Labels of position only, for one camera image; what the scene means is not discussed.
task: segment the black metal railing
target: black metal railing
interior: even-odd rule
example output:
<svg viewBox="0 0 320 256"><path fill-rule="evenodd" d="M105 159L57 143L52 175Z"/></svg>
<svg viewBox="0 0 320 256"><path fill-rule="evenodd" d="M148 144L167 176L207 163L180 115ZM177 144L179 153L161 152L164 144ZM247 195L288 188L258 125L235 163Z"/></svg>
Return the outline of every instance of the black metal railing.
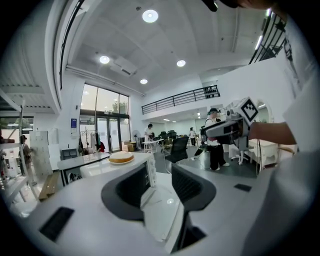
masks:
<svg viewBox="0 0 320 256"><path fill-rule="evenodd" d="M72 27L72 24L77 16L78 11L81 9L81 5L84 3L85 0L79 0L71 14L71 17L69 19L68 25L66 26L64 36L63 36L63 41L62 41L62 46L60 50L60 67L59 67L59 76L60 76L60 90L62 90L62 69L63 69L63 62L64 62L64 53L65 53L65 47L66 47L66 42L67 38L70 32L70 29Z"/></svg>
<svg viewBox="0 0 320 256"><path fill-rule="evenodd" d="M276 57L286 40L286 23L275 13L268 16L264 23L262 40L255 50L249 64Z"/></svg>
<svg viewBox="0 0 320 256"><path fill-rule="evenodd" d="M163 110L170 107L175 107L181 104L197 102L214 97L220 97L218 87L211 85L195 90L190 90L167 98L160 99L153 103L142 106L142 114L151 113L158 110Z"/></svg>

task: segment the floor fan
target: floor fan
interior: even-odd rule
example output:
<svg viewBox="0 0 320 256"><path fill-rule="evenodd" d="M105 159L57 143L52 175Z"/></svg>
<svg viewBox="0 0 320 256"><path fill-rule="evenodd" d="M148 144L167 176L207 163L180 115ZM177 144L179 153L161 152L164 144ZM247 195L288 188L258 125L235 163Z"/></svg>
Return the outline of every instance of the floor fan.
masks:
<svg viewBox="0 0 320 256"><path fill-rule="evenodd" d="M140 150L141 149L141 145L140 145L140 132L138 130L134 130L132 132L132 136L134 137L134 141L136 143L136 149L137 150Z"/></svg>

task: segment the gray floor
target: gray floor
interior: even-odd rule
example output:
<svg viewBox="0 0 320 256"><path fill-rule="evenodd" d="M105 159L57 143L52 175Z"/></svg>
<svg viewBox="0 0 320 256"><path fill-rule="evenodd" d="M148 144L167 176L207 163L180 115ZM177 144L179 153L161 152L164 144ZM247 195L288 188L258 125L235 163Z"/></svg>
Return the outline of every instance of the gray floor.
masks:
<svg viewBox="0 0 320 256"><path fill-rule="evenodd" d="M208 157L205 153L202 153L200 156L196 156L198 158L196 160L191 160L194 157L195 152L197 151L198 147L196 146L188 146L187 154L188 159L184 159L180 161L180 164L187 165L190 167L194 167L197 169L205 169L205 158ZM239 176L239 177L246 177L246 178L256 178L256 164L255 162L249 163L247 161L243 162L243 165L238 165L238 160L235 159L231 161L228 157L228 153L224 153L224 160L230 164L228 167L220 167L220 170L216 171L216 173L230 175L230 176ZM166 161L166 168L165 168L165 160L164 155L160 152L154 154L155 159L155 167L156 171L159 173L167 173L166 168L170 171L171 170L171 163Z"/></svg>

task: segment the round cake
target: round cake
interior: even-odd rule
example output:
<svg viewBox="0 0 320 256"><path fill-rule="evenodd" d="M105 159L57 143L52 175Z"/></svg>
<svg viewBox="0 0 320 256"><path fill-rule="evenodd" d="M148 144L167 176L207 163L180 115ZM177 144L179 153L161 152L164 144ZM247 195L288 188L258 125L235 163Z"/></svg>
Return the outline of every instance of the round cake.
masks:
<svg viewBox="0 0 320 256"><path fill-rule="evenodd" d="M118 152L109 157L109 161L115 164L123 164L134 159L134 155L131 152Z"/></svg>

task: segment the glass door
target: glass door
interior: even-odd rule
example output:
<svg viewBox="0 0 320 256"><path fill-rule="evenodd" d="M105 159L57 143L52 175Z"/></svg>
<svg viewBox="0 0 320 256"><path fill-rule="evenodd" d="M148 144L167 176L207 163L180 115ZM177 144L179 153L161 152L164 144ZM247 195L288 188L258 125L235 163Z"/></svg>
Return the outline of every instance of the glass door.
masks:
<svg viewBox="0 0 320 256"><path fill-rule="evenodd" d="M97 130L100 141L103 142L104 152L117 152L122 149L119 119L114 117L98 117Z"/></svg>

